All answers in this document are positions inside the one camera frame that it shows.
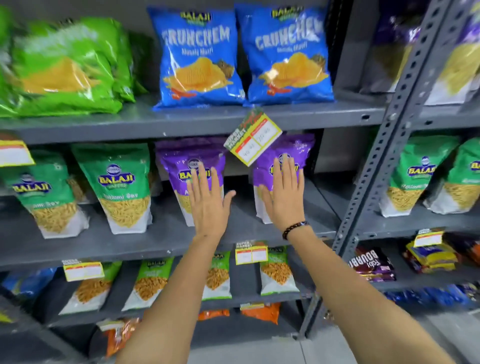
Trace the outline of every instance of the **hand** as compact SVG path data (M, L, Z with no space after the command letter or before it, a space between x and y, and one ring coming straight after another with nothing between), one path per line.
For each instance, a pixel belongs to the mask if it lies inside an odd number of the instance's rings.
M283 155L281 171L280 162L278 158L275 158L273 162L273 199L264 185L260 185L260 191L270 220L281 232L291 225L305 220L304 186L303 169L299 170L297 181L293 158L288 158L286 154Z
M218 243L227 228L230 204L236 192L229 191L222 200L216 169L212 167L210 172L212 191L208 189L207 174L202 162L198 163L198 177L197 171L191 170L192 179L187 181L187 190L196 236L213 237Z

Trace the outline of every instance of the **person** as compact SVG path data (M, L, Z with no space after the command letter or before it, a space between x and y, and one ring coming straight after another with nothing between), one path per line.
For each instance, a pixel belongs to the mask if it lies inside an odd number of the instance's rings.
M292 158L274 161L273 198L261 186L274 225L284 232L305 220L303 170ZM190 352L212 256L227 228L230 191L222 200L218 175L211 168L211 190L202 163L188 184L195 237L161 295L145 312L138 330L120 351L117 364L185 364ZM407 312L386 299L317 238L308 225L287 235L318 293L335 317L358 363L451 364L454 361Z

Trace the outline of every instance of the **tiled floor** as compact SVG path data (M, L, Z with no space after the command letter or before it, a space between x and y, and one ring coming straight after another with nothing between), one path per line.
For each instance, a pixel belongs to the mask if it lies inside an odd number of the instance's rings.
M422 326L459 364L480 364L480 321L473 315L441 314L419 319ZM188 364L355 364L336 327L312 340L274 339L192 350Z

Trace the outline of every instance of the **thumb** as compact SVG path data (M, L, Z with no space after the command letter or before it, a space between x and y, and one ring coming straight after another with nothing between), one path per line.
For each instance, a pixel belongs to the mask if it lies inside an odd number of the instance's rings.
M272 219L273 215L273 201L272 201L272 195L270 194L270 191L268 190L267 187L264 185L260 185L260 192L262 194L262 201L265 204L265 209L267 210L267 214Z
M230 213L230 205L232 203L232 198L237 194L236 191L228 191L228 193L225 195L223 198L223 209L227 212Z

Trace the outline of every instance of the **bracelet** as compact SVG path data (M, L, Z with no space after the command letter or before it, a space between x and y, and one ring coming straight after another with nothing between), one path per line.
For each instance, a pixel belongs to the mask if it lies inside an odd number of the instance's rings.
M287 239L287 235L289 232L291 232L293 229L295 228L298 228L300 226L306 226L306 225L310 225L307 221L301 221L301 222L297 222L296 224L293 224L292 226L289 226L288 228L285 229L285 231L283 232L282 234L282 238L283 240L288 240Z

